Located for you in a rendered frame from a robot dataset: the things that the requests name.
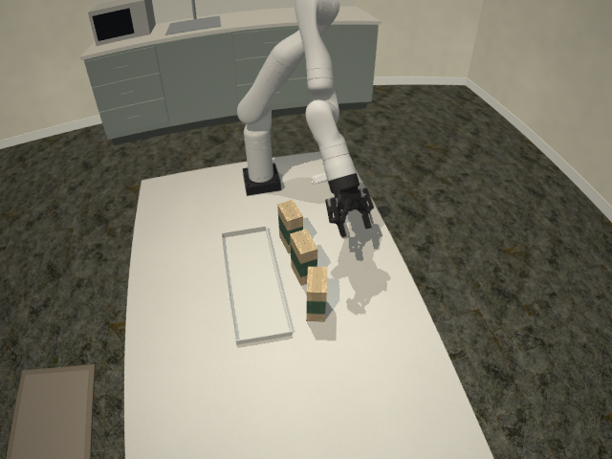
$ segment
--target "green band on block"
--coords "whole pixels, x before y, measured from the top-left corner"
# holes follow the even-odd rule
[[[291,231],[287,230],[285,228],[285,224],[283,223],[282,219],[280,218],[280,216],[278,217],[278,227],[280,228],[280,233],[283,235],[283,237],[285,238],[285,242],[287,243],[287,245],[291,246],[291,233],[292,232],[296,232],[296,231],[302,231],[304,229],[304,227],[299,227],[296,229],[292,229]]]
[[[291,261],[294,262],[295,268],[297,269],[297,273],[300,277],[304,277],[308,275],[308,267],[314,266],[317,267],[317,259],[315,258],[313,261],[309,261],[308,263],[300,263],[297,259],[297,255],[295,254],[294,248],[291,247]]]
[[[325,314],[325,301],[306,301],[306,314]]]

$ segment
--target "black microwave window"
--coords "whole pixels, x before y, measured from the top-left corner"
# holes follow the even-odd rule
[[[98,41],[134,33],[134,24],[129,8],[95,15],[94,27],[96,28]]]

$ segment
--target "cabinet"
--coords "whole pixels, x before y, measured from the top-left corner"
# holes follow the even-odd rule
[[[231,33],[157,45],[171,125],[236,115]]]
[[[298,27],[217,33],[85,60],[109,139],[235,117],[276,43]],[[340,104],[372,101],[378,25],[332,24],[323,42]],[[306,60],[273,96],[273,110],[312,101]]]

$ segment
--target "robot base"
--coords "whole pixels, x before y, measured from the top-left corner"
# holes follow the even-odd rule
[[[245,176],[245,189],[247,190],[247,196],[253,194],[270,193],[272,191],[280,191],[280,176],[278,170],[276,170],[276,164],[273,164],[274,175],[268,182],[257,183],[253,182],[249,178],[249,169],[245,167],[242,169],[242,173]]]

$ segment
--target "drawer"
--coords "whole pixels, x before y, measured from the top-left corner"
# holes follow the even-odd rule
[[[106,137],[128,136],[170,125],[165,111],[165,99],[151,100],[127,107],[100,112]]]
[[[94,88],[160,72],[154,46],[95,57],[85,61],[85,68]]]
[[[94,88],[98,110],[134,105],[158,98],[164,98],[162,79],[159,74],[127,79],[119,83],[104,84]]]
[[[264,29],[263,31],[235,32],[233,34],[233,54],[235,59],[248,57],[268,57],[276,44],[292,33],[297,27]]]
[[[253,84],[268,57],[236,60],[236,84]],[[306,59],[302,58],[291,78],[306,77]]]
[[[252,84],[242,84],[236,86],[236,96],[238,103],[251,89]],[[280,108],[304,107],[308,104],[308,86],[306,78],[296,78],[288,80],[276,94],[272,96],[271,107],[273,110]]]

